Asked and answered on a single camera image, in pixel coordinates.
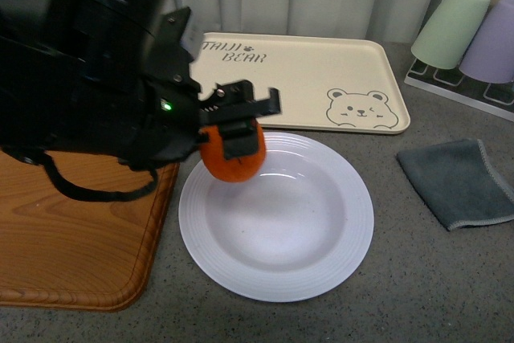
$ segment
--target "towel stitching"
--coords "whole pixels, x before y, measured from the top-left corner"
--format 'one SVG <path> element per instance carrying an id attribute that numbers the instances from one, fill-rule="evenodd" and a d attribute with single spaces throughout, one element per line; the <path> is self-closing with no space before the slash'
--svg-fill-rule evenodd
<path id="1" fill-rule="evenodd" d="M 495 184 L 505 193 L 505 195 L 507 196 L 508 200 L 514 204 L 514 197 L 511 195 L 511 192 L 509 192 L 505 186 L 503 184 L 501 184 L 496 176 L 494 175 L 494 173 L 492 172 L 492 165 L 489 163 L 489 160 L 487 158 L 487 154 L 486 154 L 486 151 L 485 151 L 485 148 L 483 146 L 483 142 L 481 140 L 477 140 L 478 144 L 479 144 L 479 150 L 480 150 L 480 155 L 482 156 L 482 161 L 483 163 L 485 164 L 485 168 L 487 170 L 487 172 L 489 173 L 489 175 L 491 176 L 492 180 L 495 182 Z"/>
<path id="2" fill-rule="evenodd" d="M 500 223 L 505 223 L 507 221 L 513 220 L 514 214 L 510 214 L 509 216 L 499 217 L 499 218 L 490 218 L 489 220 L 459 220 L 448 226 L 449 231 L 453 231 L 456 228 L 465 227 L 466 225 L 471 226 L 484 226 L 484 225 L 496 225 Z"/>

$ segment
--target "purple cup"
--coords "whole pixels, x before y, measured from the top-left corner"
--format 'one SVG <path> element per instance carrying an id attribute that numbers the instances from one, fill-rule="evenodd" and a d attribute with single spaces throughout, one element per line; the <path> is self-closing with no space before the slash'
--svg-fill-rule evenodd
<path id="1" fill-rule="evenodd" d="M 471 41 L 459 70 L 490 84 L 514 80 L 514 0 L 500 0 L 494 6 Z"/>

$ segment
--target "wooden cutting board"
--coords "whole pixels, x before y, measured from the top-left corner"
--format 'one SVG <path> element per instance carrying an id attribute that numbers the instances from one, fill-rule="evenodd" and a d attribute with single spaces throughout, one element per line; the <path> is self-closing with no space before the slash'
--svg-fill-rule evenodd
<path id="1" fill-rule="evenodd" d="M 76 185 L 129 191 L 151 180 L 114 157 L 52 153 Z M 78 202 L 43 167 L 0 153 L 0 305 L 117 311 L 145 289 L 178 164 L 134 202 Z"/>

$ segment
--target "green cup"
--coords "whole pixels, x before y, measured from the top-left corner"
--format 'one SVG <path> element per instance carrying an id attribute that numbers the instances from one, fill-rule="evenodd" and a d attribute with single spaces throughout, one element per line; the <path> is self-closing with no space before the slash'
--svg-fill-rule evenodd
<path id="1" fill-rule="evenodd" d="M 443 0 L 412 45 L 422 62 L 441 69 L 459 64 L 491 0 Z"/>

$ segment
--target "green led light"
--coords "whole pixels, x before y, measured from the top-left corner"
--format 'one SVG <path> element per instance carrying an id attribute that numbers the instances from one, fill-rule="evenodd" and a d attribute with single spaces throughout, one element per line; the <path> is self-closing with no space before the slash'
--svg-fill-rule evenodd
<path id="1" fill-rule="evenodd" d="M 166 112 L 171 112 L 173 110 L 173 105 L 164 98 L 161 98 L 161 109 Z"/>

